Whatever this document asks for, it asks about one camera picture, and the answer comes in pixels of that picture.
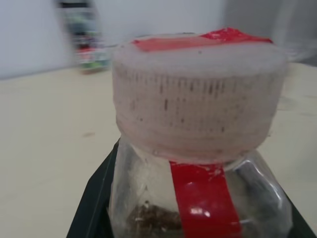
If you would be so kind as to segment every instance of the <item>table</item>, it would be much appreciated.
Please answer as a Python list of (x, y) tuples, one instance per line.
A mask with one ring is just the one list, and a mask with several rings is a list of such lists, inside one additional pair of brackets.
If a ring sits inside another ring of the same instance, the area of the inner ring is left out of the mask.
[[(317, 232), (317, 68), (291, 64), (260, 147)], [(0, 81), (0, 237), (66, 237), (88, 179), (120, 136), (111, 73)]]

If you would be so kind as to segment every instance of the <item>white wall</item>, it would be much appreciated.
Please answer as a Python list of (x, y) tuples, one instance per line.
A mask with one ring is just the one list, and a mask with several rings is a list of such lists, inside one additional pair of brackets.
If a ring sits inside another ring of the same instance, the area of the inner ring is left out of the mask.
[[(145, 34), (206, 32), (223, 0), (96, 0), (106, 44)], [(73, 64), (53, 0), (6, 0), (0, 8), (0, 79)]]

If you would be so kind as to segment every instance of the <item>clear plastic bottle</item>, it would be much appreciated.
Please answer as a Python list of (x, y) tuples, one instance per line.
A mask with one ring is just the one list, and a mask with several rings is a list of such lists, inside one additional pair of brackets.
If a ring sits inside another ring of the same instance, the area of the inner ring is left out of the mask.
[(278, 48), (234, 29), (120, 46), (115, 238), (286, 238), (290, 204), (256, 152), (286, 69)]

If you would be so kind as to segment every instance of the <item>red tape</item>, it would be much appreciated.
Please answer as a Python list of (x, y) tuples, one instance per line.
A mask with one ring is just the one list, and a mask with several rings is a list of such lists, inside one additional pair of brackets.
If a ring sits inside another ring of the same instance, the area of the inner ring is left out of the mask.
[(241, 238), (222, 165), (170, 162), (186, 238)]
[(135, 40), (133, 41), (133, 44), (136, 45), (142, 51), (153, 52), (241, 42), (272, 43), (272, 41), (268, 38), (247, 35), (233, 28), (224, 28), (218, 31), (212, 31), (203, 34), (201, 36), (176, 38), (150, 38), (146, 40)]

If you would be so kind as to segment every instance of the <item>black tray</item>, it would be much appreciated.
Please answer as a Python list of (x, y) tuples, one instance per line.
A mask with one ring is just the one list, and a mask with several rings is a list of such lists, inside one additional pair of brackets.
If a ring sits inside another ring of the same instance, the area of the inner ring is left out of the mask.
[[(89, 179), (67, 238), (113, 238), (107, 208), (117, 149), (118, 142)], [(317, 238), (294, 204), (291, 204), (294, 226), (289, 238)]]

